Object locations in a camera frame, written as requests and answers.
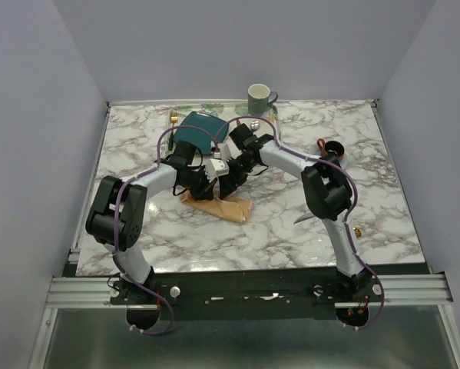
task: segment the marble tabletop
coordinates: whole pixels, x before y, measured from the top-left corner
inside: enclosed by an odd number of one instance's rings
[[[151,166],[155,145],[178,105],[114,106],[93,194],[105,175],[125,177]],[[370,264],[423,262],[424,257],[392,163],[367,101],[277,104],[283,141],[310,153],[316,140],[346,147],[346,170],[359,189],[350,221],[362,231],[359,253]],[[138,244],[157,272],[229,271],[335,265],[321,220],[293,222],[308,211],[300,181],[278,169],[249,178],[235,193],[253,201],[245,224],[215,218],[180,203],[171,190],[149,199]],[[111,274],[106,249],[84,231],[77,275]]]

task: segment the gray wall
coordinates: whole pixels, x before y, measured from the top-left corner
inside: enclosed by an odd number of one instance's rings
[[[380,104],[429,263],[445,271],[460,330],[460,0],[438,0]]]
[[[109,101],[377,98],[432,0],[54,0]]]
[[[28,366],[104,112],[51,1],[0,1],[0,368]]]

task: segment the glass panel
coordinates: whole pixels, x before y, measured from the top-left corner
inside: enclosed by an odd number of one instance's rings
[[[456,367],[436,307],[387,307],[371,328],[338,321],[179,322],[162,337],[130,332],[125,311],[59,311],[50,369]]]

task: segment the mug handle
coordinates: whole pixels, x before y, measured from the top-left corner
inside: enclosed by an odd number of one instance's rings
[[[316,145],[319,147],[320,151],[322,151],[323,148],[325,148],[325,140],[323,138],[319,138]]]
[[[277,92],[275,91],[271,91],[270,94],[269,94],[269,99],[272,95],[275,95],[276,97],[273,98],[272,100],[270,100],[268,103],[267,103],[267,106],[271,106],[273,103],[275,103],[277,101]]]

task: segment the yellow object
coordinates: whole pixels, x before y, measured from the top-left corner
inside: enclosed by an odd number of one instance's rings
[[[215,217],[235,221],[236,223],[245,223],[250,216],[253,202],[231,195],[221,200],[219,195],[219,192],[215,191],[213,200],[195,201],[188,192],[185,192],[180,195],[180,201],[185,205],[205,211]]]
[[[356,237],[361,237],[362,236],[362,232],[359,228],[357,227],[352,227],[352,229],[354,230],[354,234],[356,235]]]
[[[177,122],[178,122],[177,109],[171,109],[170,110],[170,123],[172,126],[174,126],[175,123]]]

